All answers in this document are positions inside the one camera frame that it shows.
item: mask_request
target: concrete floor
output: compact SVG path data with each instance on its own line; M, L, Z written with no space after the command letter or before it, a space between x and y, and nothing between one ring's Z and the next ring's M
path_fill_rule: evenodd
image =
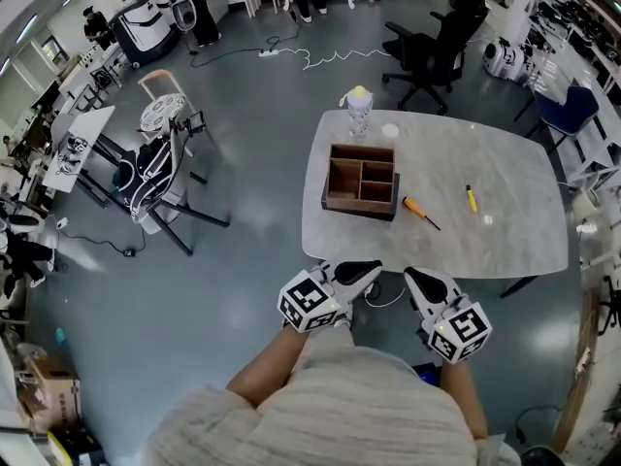
M395 20L436 36L439 23L430 11L446 12L448 0L359 2L351 11L344 0L331 0L329 14L313 14L300 36L286 46L308 49L311 60L334 50L371 51L394 39L384 27ZM256 19L235 10L219 24L222 40L201 51L207 60L229 50L261 47L269 36L291 36L290 17L261 9ZM478 36L484 36L483 28ZM448 115L524 133L536 119L531 110L517 124L512 119L529 98L514 83L490 78L480 66L482 42L467 51L464 77L448 95ZM271 338L280 326L275 307L278 290L300 269L312 265L301 248L304 177L312 138L324 111L363 84L376 96L377 109L394 109L405 84L384 87L381 73L399 72L391 57L354 56L302 72L301 55L258 58L235 54L200 69L189 67L183 43L138 73L113 95L116 112L107 134L130 149L143 139L135 132L146 94L136 80L152 69L171 70L197 108L205 113L222 156L203 150L194 160L209 174L206 188L192 185L190 202L215 216L231 216L221 229L182 216L173 228L194 248L191 258L161 233L147 237L137 258L120 257L107 246L60 241L68 265L36 290L33 332L51 351L77 369L82 380L84 420L103 444L113 464L132 464L141 441L174 400L192 387L222 387ZM433 100L419 92L412 111L435 113ZM91 157L90 170L101 182L112 168ZM58 217L69 218L67 231L109 239L119 247L139 245L140 228L121 211L102 211L82 192L59 195ZM570 235L570 267L537 279L506 299L500 292L511 281L463 281L480 301L495 331L472 359L476 384L491 431L507 433L514 443L513 421L535 405L562 405L572 381L578 336L580 275L575 234ZM382 277L390 300L401 279ZM361 345L395 353L410 364L433 359L415 338L415 313L407 297L390 308L357 311L355 339ZM67 343L59 348L54 330L62 327ZM532 413L522 422L534 443L545 442L556 416Z

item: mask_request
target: water bottle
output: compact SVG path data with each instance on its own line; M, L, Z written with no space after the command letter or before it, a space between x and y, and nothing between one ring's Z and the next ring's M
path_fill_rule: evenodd
M349 111L349 135L355 142L361 142L367 134L368 117L373 108L373 94L364 86L356 86L345 97Z

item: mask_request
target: white marble table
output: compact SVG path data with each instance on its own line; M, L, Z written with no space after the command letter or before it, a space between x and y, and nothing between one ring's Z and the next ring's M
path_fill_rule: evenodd
M386 122L400 128L394 142L381 134ZM363 145L394 146L400 201L416 200L438 231L401 204L392 222L323 210L333 143L352 144L347 111L326 112L312 143L302 214L306 254L380 259L394 272L419 265L455 278L532 277L567 268L561 193L539 144L461 119L373 111Z

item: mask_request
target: cable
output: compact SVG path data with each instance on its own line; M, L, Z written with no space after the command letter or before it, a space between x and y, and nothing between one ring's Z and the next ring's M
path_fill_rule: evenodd
M194 61L198 58L198 55L194 55L194 58L192 58L192 60L190 60L190 66L192 66L195 69L198 69L199 67L204 67L207 66L209 64L211 64L212 62L216 62L216 60L226 57L228 55L233 55L234 53L241 53L243 51L263 51L263 49L239 49L239 50L231 50L231 51L227 51L226 53L223 53L222 55L219 55L217 57L211 58L209 59L207 62L203 62L200 64L196 64Z
M270 38L268 38L265 41L265 43L267 43L270 46L268 51L274 51L274 47L276 47L277 45L279 45L281 43L284 43L284 42L288 42L290 40L297 40L300 37L300 29L302 29L302 26L300 24L298 24L297 17L296 17L296 15L295 15L295 13L293 11L291 11L289 14L291 14L291 18L295 22L296 26L298 26L298 29L296 30L294 35L291 35L291 36L289 36L287 38L281 38L279 35L271 36ZM187 44L187 41L185 42L185 47L190 52L190 54L196 53L195 50L191 50L190 49L189 45ZM246 52L246 51L259 51L259 52L263 52L265 50L264 49L259 49L259 48L231 50L231 51L227 51L227 52L223 53L222 55L218 55L216 57L213 57L213 58L207 60L206 62L202 62L202 63L199 63L199 64L196 63L196 59L198 58L198 55L195 55L192 58L192 60L190 60L190 66L192 66L193 68L197 69L199 67L207 66L207 65L211 64L212 62L216 62L216 60L219 60L221 58L227 57L229 55L233 55L234 53L243 53L243 52Z
M386 55L387 57L391 56L390 53L385 53L385 52L383 52L381 50L372 50L369 53L363 53L361 51L352 50L345 57L343 57L337 51L335 51L334 55L331 58L329 58L327 60L325 58L322 58L316 64L311 64L311 53L308 50L306 50L306 49L297 49L297 50L280 49L280 50L277 50L278 53L281 53L282 51L290 51L291 53L298 53L300 51L304 51L307 54L307 56L304 57L305 60L307 61L307 65L304 67L304 69L302 69L303 72L306 71L307 69L312 68L312 67L320 66L323 63L327 64L328 62L332 62L335 58L339 58L340 60L347 60L353 53L356 53L358 55L362 55L363 57L368 57L368 56L372 55L373 53L381 53L382 55Z
M561 409L558 406L551 406L551 405L547 405L547 406L532 406L530 408L526 408L524 411L522 411L519 415L517 415L517 418L515 419L515 422L513 423L513 427L515 428L515 436L517 437L517 440L519 440L520 444L524 445L528 442L528 440L526 439L526 434L522 431L522 429L520 428L519 424L520 424L520 419L527 413L529 413L530 411L543 411L543 410L553 410L556 411L557 413L561 413L563 411L563 409Z
M390 302L388 302L387 304L381 304L381 305L377 305L377 304L372 304L371 302L369 302L369 294L373 291L373 287L374 285L377 285L378 288L378 293L377 295L372 298L371 300L376 300L379 298L379 296L381 295L381 285L378 282L373 282L371 283L367 289L364 291L363 293L363 298L365 299L365 302L367 303L367 305L369 305L370 307L374 307L377 309L381 309L382 307L388 307L393 305L395 302L397 302L401 297L403 297L404 293L406 293L406 289L404 288L403 290L401 290L401 293L399 295L397 295L394 299L392 299Z
M62 230L58 230L58 232L70 239L70 240L85 240L87 242L89 242L90 244L93 245L109 245L110 247L112 247L116 252L120 253L123 257L133 257L134 255L136 255L139 252L142 252L144 249L147 248L147 238L145 237L145 229L143 229L143 246L140 247L139 249L133 249L131 247L128 247L125 250L121 250L119 249L115 244L113 244L110 240L102 240L102 241L97 241L97 240L93 240L91 238L85 237L83 235L68 235L67 233L65 233Z

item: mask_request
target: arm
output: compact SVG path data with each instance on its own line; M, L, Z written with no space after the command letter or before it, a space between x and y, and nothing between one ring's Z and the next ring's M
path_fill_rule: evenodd
M487 419L481 407L473 375L467 361L457 364L442 364L440 388L450 395L464 415L475 440L487 438Z
M259 406L284 386L308 337L308 333L298 333L290 325L285 326L273 341L226 385L226 389L244 398L253 406Z

